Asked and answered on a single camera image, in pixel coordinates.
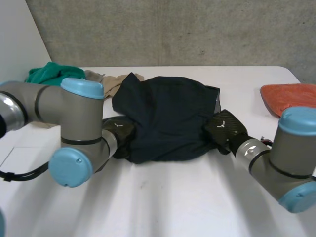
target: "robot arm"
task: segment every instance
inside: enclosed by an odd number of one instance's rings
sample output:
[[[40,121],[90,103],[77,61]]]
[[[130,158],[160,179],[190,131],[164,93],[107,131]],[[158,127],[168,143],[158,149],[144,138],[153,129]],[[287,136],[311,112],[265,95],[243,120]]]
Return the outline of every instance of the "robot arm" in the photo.
[[[231,151],[289,212],[299,213],[316,203],[316,109],[292,107],[284,111],[272,148],[248,136],[242,123],[226,110],[216,114],[204,129],[220,145],[221,153]]]
[[[104,128],[102,115],[103,87],[97,82],[68,78],[61,87],[14,81],[0,85],[0,138],[32,121],[61,126],[61,148],[48,168],[63,186],[81,185],[116,151],[118,136]]]

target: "gray wall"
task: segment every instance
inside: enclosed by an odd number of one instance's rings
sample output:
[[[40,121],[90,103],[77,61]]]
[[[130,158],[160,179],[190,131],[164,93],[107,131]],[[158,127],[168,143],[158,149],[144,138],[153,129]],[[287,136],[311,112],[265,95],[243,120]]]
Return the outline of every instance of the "gray wall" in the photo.
[[[61,64],[273,65],[316,83],[316,0],[26,2]]]

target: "cloth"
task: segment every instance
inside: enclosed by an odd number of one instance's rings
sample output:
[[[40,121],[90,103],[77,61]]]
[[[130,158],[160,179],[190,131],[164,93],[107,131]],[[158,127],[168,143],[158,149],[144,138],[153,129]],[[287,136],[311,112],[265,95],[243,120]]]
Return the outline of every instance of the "cloth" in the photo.
[[[126,115],[115,119],[136,126],[128,160],[189,160],[216,148],[202,126],[219,106],[219,92],[188,78],[156,77],[140,82],[129,74],[112,99],[113,109]]]
[[[316,108],[316,85],[314,84],[264,85],[260,91],[269,108],[279,116],[285,109],[293,106]]]
[[[98,81],[103,84],[103,90],[104,90],[104,99],[113,97],[116,92],[119,90],[120,85],[125,80],[127,75],[121,75],[118,77],[112,77],[112,76],[104,76],[100,75],[98,73],[95,73],[90,70],[86,70],[85,72],[86,80],[92,80],[92,81]],[[140,80],[143,81],[144,77],[139,74],[135,74],[135,76]]]
[[[104,88],[104,99],[107,99],[108,97],[113,97],[117,93],[117,91],[120,88],[120,85],[127,76],[128,75],[121,75],[117,78],[112,76],[103,77],[102,84]],[[135,74],[135,76],[139,81],[144,80],[144,77],[137,73]]]
[[[104,76],[104,74],[101,75],[101,74],[95,73],[91,70],[85,70],[84,75],[85,75],[86,80],[91,80],[91,81],[95,81],[98,83],[102,83],[103,76]]]
[[[85,75],[84,71],[80,68],[49,62],[43,68],[31,69],[25,82],[60,85],[64,78],[84,79]]]

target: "table surface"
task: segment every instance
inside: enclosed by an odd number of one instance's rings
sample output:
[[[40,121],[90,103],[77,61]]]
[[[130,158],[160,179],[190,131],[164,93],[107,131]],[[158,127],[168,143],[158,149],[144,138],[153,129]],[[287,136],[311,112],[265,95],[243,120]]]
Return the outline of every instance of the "table surface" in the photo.
[[[130,72],[146,79],[183,76],[221,88],[228,109],[255,138],[273,139],[277,118],[265,107],[265,84],[298,83],[282,67],[84,68],[109,76]],[[117,115],[111,100],[104,117]],[[0,140],[0,169],[22,173],[48,161],[60,127],[31,124]],[[217,151],[186,162],[134,165],[110,159],[77,188],[56,184],[49,172],[28,182],[0,181],[8,237],[311,237],[316,208],[290,214],[240,167]]]

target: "red towel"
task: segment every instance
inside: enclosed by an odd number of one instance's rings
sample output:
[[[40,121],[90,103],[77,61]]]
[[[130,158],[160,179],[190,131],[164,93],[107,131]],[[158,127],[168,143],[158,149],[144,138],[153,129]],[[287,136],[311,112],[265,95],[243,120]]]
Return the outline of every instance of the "red towel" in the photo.
[[[314,84],[264,85],[260,91],[266,104],[279,116],[285,109],[293,106],[316,108]]]

